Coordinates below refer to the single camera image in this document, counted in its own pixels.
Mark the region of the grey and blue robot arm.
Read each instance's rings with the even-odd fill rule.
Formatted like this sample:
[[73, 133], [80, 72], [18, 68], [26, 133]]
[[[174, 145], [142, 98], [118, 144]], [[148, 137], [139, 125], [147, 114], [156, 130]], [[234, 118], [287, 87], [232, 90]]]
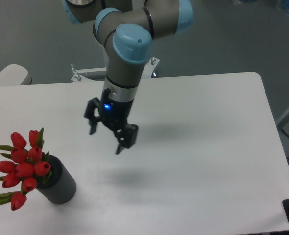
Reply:
[[94, 38], [108, 57], [101, 98], [88, 102], [84, 117], [94, 133], [99, 122], [118, 140], [116, 152], [132, 147], [138, 127], [129, 124], [131, 110], [152, 42], [190, 29], [194, 14], [188, 0], [65, 0], [71, 22], [92, 21]]

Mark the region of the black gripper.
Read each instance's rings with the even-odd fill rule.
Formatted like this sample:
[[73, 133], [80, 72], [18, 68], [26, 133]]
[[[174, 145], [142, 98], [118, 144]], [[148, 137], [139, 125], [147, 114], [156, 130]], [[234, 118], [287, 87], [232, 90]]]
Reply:
[[139, 127], [135, 124], [128, 124], [133, 100], [129, 102], [118, 102], [110, 99], [111, 90], [106, 88], [102, 92], [101, 101], [95, 97], [91, 99], [86, 107], [84, 118], [88, 120], [92, 135], [96, 132], [97, 124], [102, 123], [114, 132], [118, 140], [118, 146], [115, 154], [120, 154], [124, 149], [132, 147], [137, 138]]

